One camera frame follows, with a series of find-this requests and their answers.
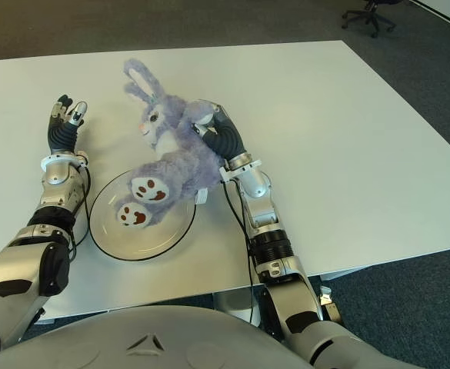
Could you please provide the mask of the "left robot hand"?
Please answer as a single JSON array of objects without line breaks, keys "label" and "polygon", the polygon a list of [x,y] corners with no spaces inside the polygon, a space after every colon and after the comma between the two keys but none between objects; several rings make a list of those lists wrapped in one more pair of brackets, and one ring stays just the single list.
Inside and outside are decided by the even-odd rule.
[{"label": "left robot hand", "polygon": [[88,104],[80,101],[73,108],[73,100],[62,95],[54,103],[48,123],[48,146],[52,154],[57,152],[75,152],[78,129],[84,124]]}]

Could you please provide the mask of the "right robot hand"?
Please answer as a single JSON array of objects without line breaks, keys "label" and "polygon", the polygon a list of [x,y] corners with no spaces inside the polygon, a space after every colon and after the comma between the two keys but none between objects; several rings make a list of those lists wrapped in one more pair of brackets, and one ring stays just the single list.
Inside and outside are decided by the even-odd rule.
[{"label": "right robot hand", "polygon": [[208,111],[192,122],[192,130],[207,146],[227,161],[246,153],[242,137],[225,109],[212,101],[197,100]]}]

